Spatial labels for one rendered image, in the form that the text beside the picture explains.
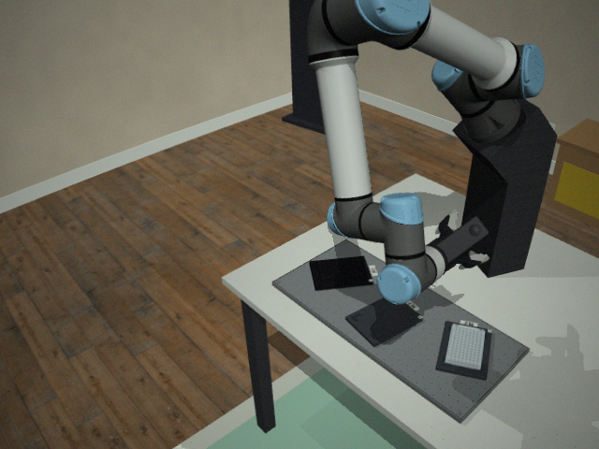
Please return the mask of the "dark grey rectangular frame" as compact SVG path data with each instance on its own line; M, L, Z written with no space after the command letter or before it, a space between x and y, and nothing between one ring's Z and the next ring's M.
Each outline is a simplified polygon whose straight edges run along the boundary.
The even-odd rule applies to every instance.
M355 311L345 320L373 347L423 321L408 304L392 304L381 298Z

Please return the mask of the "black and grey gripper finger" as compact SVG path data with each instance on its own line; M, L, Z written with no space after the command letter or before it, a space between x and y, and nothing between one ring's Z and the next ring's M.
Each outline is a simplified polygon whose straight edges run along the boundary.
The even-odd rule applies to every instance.
M468 254L468 258L463 259L464 262L460 264L459 269L473 268L489 260L487 254L477 254L474 251L470 251Z
M459 213L457 212L457 210L452 210L445 217L445 219L443 221L441 221L441 223L439 224L439 226L436 228L435 234L440 234L442 232L446 232L448 229L451 229L451 230L455 231L457 229L457 227L456 227L456 220L457 220L457 215L458 214Z

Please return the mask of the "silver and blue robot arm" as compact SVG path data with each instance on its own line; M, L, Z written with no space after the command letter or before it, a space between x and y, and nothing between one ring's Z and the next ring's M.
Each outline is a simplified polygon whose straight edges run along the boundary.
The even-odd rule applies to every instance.
M519 120L516 99L540 94L543 55L534 44L489 38L432 6L431 0L314 0L306 39L335 198L327 215L329 228L349 239L384 242L386 266L377 288L386 301L404 304L437 285L445 260L425 246L419 195L390 194L381 198L381 206L373 202L355 69L358 44L413 48L437 59L431 79L478 143L507 135Z

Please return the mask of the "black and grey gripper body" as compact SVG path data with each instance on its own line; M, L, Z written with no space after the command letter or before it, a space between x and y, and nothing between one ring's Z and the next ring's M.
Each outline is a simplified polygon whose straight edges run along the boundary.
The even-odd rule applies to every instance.
M436 244L437 244L437 243L439 243L439 242L440 242L441 240L443 240L444 238L446 238L447 236L449 236L449 235L450 235L451 233L453 233L453 232L454 232L453 230L451 230L451 229L448 229L446 232L442 232L441 234L439 234L439 235L440 235L440 237L439 237L439 238L436 238L436 239L434 239L432 242L430 242L429 244L425 245L425 246L431 246L431 247L433 247L434 249L436 249L436 250L437 250L437 251L438 251L438 252L439 252L439 253L442 255L442 257L443 257L443 258L444 258L444 260L445 260L445 266L446 266L446 267L448 267L448 268L447 268L447 270L450 270L451 268L455 267L455 266L456 266L456 264L461 264L461 263L463 263L463 262L464 262L464 261L463 261L463 259L466 259L466 258L468 258L468 255L469 255L469 254L468 254L468 251L466 251L465 253L461 254L459 257L457 257L455 260L453 260L451 263L449 263L449 264L448 264L448 260L447 260L447 257L446 257L446 254L445 254L445 252L444 252L444 251L443 251L441 248L439 248L438 246L436 246ZM445 273L446 273L446 271L447 271L447 270L446 270L446 267L445 267L445 272L444 272L444 274L445 274ZM443 275L444 275L444 274L443 274Z

